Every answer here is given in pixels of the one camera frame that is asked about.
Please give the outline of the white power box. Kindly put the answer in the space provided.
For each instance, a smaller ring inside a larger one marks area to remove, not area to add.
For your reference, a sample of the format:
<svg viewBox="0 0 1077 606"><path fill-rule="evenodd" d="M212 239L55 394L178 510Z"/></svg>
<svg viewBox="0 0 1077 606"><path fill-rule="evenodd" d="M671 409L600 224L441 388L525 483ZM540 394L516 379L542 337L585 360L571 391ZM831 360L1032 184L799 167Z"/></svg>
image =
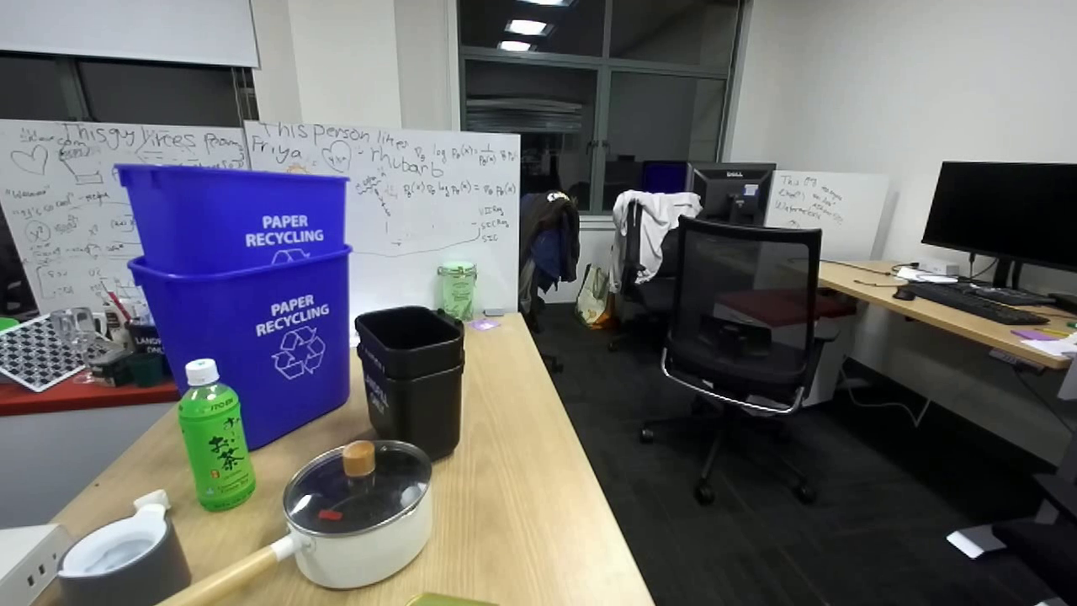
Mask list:
<svg viewBox="0 0 1077 606"><path fill-rule="evenodd" d="M55 584L68 546L60 527L0 530L0 606L31 606Z"/></svg>

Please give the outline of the wooden office desk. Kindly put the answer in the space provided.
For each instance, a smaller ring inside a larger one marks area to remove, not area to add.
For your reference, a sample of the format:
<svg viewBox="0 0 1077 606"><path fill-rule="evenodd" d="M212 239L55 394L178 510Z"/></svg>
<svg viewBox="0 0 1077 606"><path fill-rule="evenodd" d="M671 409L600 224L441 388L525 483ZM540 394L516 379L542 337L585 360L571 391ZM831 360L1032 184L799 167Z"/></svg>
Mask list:
<svg viewBox="0 0 1077 606"><path fill-rule="evenodd" d="M893 270L857 264L826 264L817 288L997 352L1028 366L1067 372L1077 360L1077 318L1057 308L1006 308L997 301L949 308L910 288Z"/></svg>

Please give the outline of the grey cup white lid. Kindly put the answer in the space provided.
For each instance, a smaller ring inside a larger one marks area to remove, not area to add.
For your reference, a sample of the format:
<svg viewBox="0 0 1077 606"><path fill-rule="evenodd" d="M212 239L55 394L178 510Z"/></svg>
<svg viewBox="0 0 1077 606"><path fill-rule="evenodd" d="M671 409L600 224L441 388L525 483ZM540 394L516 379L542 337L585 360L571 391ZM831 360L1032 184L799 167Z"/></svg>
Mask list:
<svg viewBox="0 0 1077 606"><path fill-rule="evenodd" d="M139 494L131 514L79 540L56 571L60 606L159 606L193 584L169 518L164 487Z"/></svg>

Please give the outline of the checkered calibration board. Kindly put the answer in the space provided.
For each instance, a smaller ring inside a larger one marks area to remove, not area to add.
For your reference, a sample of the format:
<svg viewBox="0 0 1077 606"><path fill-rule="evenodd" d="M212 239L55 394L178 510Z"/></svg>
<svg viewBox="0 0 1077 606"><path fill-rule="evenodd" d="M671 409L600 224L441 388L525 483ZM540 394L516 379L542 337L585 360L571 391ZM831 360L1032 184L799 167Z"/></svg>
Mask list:
<svg viewBox="0 0 1077 606"><path fill-rule="evenodd" d="M95 320L86 310L56 310L0 333L0 373L33 394L52 391L90 360Z"/></svg>

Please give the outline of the blue recycling bin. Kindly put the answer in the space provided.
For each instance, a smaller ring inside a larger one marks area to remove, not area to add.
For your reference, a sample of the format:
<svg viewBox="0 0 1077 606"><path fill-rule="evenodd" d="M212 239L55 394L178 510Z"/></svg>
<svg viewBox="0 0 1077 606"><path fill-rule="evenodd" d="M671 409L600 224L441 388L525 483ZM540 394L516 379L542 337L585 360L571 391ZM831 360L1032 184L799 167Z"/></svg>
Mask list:
<svg viewBox="0 0 1077 606"><path fill-rule="evenodd" d="M230 273L129 264L169 372L212 356L241 402L250 447L267 447L350 399L350 252Z"/></svg>
<svg viewBox="0 0 1077 606"><path fill-rule="evenodd" d="M119 181L155 270L221 273L344 248L344 174L119 167Z"/></svg>

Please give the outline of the lower blue recycling bin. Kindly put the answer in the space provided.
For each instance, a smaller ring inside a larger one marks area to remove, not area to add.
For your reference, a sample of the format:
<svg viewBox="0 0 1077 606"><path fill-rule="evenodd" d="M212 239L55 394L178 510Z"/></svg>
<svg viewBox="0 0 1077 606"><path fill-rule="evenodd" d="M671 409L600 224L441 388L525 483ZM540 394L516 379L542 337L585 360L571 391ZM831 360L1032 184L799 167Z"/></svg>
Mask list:
<svg viewBox="0 0 1077 606"><path fill-rule="evenodd" d="M250 447L267 447L350 399L350 252L230 273L129 264L169 372L212 356L241 402Z"/></svg>

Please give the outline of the black computer monitor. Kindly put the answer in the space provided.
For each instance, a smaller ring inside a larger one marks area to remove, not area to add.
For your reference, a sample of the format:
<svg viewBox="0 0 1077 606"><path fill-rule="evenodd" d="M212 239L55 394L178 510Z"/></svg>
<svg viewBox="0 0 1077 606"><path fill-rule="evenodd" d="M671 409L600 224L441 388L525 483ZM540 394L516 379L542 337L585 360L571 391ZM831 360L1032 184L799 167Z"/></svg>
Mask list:
<svg viewBox="0 0 1077 606"><path fill-rule="evenodd" d="M942 161L926 245L1077 270L1077 167Z"/></svg>

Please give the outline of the black mesh office chair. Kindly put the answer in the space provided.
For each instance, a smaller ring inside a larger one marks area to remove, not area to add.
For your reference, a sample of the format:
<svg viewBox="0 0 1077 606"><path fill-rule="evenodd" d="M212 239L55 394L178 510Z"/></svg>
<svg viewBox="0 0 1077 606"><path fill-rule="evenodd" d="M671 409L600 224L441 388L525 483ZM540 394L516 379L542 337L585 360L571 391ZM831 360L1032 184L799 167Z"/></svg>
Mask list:
<svg viewBox="0 0 1077 606"><path fill-rule="evenodd" d="M737 422L799 416L812 394L817 333L817 228L683 220L677 228L672 318L659 373L691 391L698 411L638 426L643 440L712 427L694 500L712 502L712 468Z"/></svg>

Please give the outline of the black stacked trash bins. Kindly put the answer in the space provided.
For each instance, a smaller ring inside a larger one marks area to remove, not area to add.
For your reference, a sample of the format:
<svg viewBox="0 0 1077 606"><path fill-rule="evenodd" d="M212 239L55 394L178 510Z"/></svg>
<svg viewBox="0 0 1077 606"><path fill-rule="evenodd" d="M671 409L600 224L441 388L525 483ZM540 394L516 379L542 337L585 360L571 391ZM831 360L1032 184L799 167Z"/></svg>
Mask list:
<svg viewBox="0 0 1077 606"><path fill-rule="evenodd" d="M353 330L373 430L448 457L461 440L461 328L429 308L393 308L361 315Z"/></svg>

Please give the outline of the green wipes canister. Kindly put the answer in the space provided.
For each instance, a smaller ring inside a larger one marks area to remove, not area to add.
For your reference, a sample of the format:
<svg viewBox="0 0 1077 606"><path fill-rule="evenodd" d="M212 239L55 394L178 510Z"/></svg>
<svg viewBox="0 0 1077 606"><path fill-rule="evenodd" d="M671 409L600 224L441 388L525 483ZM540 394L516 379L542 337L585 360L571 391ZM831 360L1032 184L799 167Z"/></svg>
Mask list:
<svg viewBox="0 0 1077 606"><path fill-rule="evenodd" d="M441 264L436 268L436 308L453 320L475 318L475 288L477 268L475 264Z"/></svg>

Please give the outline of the white whiteboard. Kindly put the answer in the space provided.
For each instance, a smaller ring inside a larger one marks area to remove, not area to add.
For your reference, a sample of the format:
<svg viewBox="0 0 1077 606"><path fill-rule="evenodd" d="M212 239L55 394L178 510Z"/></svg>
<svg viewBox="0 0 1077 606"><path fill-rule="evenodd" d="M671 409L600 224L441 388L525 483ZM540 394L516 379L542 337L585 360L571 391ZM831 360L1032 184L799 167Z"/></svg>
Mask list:
<svg viewBox="0 0 1077 606"><path fill-rule="evenodd" d="M475 302L517 302L523 137L247 124L250 167L348 179L350 310L430 308L441 268L475 268Z"/></svg>
<svg viewBox="0 0 1077 606"><path fill-rule="evenodd" d="M144 297L129 264L143 252L119 167L247 170L240 128L0 122L0 209L45 315Z"/></svg>

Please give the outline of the white cloth on chair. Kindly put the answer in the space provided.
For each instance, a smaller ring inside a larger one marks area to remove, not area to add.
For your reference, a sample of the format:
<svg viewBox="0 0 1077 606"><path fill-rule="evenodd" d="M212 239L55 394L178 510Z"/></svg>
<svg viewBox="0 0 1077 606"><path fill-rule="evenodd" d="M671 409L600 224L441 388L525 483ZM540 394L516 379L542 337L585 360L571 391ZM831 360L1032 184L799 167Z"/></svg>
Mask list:
<svg viewBox="0 0 1077 606"><path fill-rule="evenodd" d="M637 288L648 284L663 268L663 239L683 224L701 215L698 192L643 192L626 190L613 202L613 224L624 239L624 275Z"/></svg>

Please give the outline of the glass pot lid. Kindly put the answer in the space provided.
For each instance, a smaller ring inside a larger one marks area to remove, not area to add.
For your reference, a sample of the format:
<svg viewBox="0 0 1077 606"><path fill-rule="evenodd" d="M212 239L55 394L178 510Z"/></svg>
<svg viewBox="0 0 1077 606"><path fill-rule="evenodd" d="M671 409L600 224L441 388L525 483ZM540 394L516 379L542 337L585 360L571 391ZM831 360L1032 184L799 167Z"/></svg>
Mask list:
<svg viewBox="0 0 1077 606"><path fill-rule="evenodd" d="M414 513L430 493L430 457L412 440L378 440L373 471L350 477L344 453L307 463L284 487L284 513L320 535L370 531Z"/></svg>

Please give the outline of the far black monitor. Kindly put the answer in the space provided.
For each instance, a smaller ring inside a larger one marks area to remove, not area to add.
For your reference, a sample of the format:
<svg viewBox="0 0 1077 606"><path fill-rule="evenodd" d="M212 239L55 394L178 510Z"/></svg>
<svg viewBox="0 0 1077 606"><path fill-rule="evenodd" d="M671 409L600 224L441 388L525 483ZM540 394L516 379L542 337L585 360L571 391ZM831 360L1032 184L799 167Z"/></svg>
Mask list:
<svg viewBox="0 0 1077 606"><path fill-rule="evenodd" d="M775 161L712 161L691 170L701 215L737 226L761 226L766 215Z"/></svg>

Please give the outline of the upper blue recycling bin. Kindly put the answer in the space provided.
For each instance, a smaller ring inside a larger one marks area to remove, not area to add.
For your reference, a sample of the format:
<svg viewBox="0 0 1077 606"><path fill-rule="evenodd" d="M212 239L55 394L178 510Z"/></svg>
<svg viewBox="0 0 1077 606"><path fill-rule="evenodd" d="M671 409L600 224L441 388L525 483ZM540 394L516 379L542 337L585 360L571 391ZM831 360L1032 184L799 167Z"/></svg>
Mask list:
<svg viewBox="0 0 1077 606"><path fill-rule="evenodd" d="M119 167L119 181L155 270L221 273L344 248L344 174Z"/></svg>

